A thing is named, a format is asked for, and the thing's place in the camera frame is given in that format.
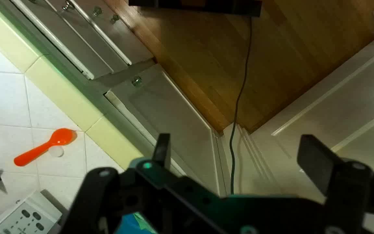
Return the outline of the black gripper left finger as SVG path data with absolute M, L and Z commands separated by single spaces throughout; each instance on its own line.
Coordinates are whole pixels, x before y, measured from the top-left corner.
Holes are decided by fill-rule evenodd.
M 154 146 L 152 160 L 162 167 L 167 168 L 170 164 L 170 135 L 167 133 L 159 134 Z

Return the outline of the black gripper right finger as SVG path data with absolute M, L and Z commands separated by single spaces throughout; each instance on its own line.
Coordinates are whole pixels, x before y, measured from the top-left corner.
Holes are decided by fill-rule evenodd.
M 300 138 L 297 164 L 315 187 L 327 195 L 333 168 L 343 160 L 314 135 L 305 134 Z

